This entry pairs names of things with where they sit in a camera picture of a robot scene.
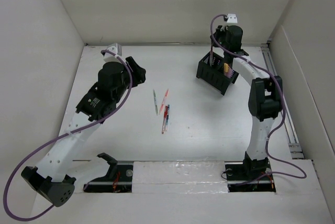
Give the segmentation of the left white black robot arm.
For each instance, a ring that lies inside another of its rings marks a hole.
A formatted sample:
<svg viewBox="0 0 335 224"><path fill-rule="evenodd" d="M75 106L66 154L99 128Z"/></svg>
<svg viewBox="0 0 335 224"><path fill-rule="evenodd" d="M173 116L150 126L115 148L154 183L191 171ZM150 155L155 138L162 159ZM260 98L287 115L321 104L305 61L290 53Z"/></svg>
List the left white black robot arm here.
<svg viewBox="0 0 335 224"><path fill-rule="evenodd" d="M67 174L72 160L88 138L115 112L128 93L146 80L146 70L133 57L125 63L110 61L98 72L98 80L83 96L65 131L49 152L35 165L23 169L21 176L53 206L64 205L75 190L75 177Z"/></svg>

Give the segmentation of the purple highlighter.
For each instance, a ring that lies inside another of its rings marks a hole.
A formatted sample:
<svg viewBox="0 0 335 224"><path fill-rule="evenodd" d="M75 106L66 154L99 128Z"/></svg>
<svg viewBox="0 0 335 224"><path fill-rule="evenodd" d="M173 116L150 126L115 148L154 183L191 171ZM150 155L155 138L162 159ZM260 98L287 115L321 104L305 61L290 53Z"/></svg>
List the purple highlighter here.
<svg viewBox="0 0 335 224"><path fill-rule="evenodd" d="M226 73L226 77L230 79L232 75L233 75L233 69L229 69L228 72Z"/></svg>

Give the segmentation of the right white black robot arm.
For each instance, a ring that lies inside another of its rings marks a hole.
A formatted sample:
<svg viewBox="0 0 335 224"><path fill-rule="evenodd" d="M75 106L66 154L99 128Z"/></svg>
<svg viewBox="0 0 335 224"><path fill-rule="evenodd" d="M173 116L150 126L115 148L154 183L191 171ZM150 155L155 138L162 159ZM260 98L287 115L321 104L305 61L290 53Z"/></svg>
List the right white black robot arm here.
<svg viewBox="0 0 335 224"><path fill-rule="evenodd" d="M250 85L248 109L252 116L251 138L242 164L226 167L227 179L232 181L254 180L266 172L269 133L282 111L281 96L272 77L265 69L251 62L249 55L241 48L242 36L243 30L239 26L221 25L211 37L215 47L226 49L224 73L232 70Z"/></svg>

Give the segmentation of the blue clear pen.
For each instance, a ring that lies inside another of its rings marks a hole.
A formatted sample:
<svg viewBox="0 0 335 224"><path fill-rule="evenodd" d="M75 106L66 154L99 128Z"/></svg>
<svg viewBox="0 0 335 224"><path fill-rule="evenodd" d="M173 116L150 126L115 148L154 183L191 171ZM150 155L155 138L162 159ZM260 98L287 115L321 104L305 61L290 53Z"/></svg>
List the blue clear pen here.
<svg viewBox="0 0 335 224"><path fill-rule="evenodd" d="M169 114L170 114L170 104L168 104L167 107L166 107L166 118L165 118L165 126L164 126L164 131L165 132L168 130Z"/></svg>

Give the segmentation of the red clear pen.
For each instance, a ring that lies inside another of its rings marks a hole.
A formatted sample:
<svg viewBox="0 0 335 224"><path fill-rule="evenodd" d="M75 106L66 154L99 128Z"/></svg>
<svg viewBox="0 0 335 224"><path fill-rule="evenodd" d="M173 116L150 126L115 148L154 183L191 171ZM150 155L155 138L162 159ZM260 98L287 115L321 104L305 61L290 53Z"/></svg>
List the red clear pen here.
<svg viewBox="0 0 335 224"><path fill-rule="evenodd" d="M168 106L165 105L164 113L163 113L162 131L161 131L162 134L164 134L164 132L165 132L165 125L166 125L167 114L168 114Z"/></svg>

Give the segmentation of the pink clear pen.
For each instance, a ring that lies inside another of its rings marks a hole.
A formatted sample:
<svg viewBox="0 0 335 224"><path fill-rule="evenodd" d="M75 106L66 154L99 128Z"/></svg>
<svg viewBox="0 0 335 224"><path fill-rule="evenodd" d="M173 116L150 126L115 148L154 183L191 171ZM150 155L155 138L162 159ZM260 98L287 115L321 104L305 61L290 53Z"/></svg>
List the pink clear pen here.
<svg viewBox="0 0 335 224"><path fill-rule="evenodd" d="M164 105L165 105L168 94L169 94L169 89L167 89L165 94L164 94L164 97L163 97L163 100L162 100L162 103L161 103L161 106L160 106L159 114L161 114L163 112L163 108L164 108Z"/></svg>

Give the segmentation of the dark clear pen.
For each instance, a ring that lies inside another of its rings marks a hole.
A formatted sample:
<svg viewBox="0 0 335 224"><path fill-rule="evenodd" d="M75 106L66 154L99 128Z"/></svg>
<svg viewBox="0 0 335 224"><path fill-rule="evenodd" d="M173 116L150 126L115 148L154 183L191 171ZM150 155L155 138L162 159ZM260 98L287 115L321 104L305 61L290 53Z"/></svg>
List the dark clear pen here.
<svg viewBox="0 0 335 224"><path fill-rule="evenodd" d="M212 63L213 63L213 46L210 47L208 63L209 63L210 66L212 66Z"/></svg>

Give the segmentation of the orange highlighter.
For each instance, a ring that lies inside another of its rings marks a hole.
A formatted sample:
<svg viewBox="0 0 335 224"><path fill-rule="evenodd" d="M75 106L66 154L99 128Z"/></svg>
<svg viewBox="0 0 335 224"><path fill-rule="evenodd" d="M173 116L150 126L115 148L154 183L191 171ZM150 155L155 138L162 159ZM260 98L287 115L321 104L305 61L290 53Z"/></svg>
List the orange highlighter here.
<svg viewBox="0 0 335 224"><path fill-rule="evenodd" d="M229 65L227 63L224 63L224 73L228 74L229 72Z"/></svg>

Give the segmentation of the green clear pen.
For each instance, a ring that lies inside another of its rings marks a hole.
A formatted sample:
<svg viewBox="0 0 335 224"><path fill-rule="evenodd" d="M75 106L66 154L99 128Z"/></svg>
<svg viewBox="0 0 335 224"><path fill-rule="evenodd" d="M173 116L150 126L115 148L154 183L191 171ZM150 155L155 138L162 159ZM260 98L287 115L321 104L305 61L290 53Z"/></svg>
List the green clear pen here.
<svg viewBox="0 0 335 224"><path fill-rule="evenodd" d="M155 113L156 113L156 115L158 115L159 110L158 110L158 104L157 104L157 97L156 97L156 93L155 93L154 89L153 89L153 99L154 99Z"/></svg>

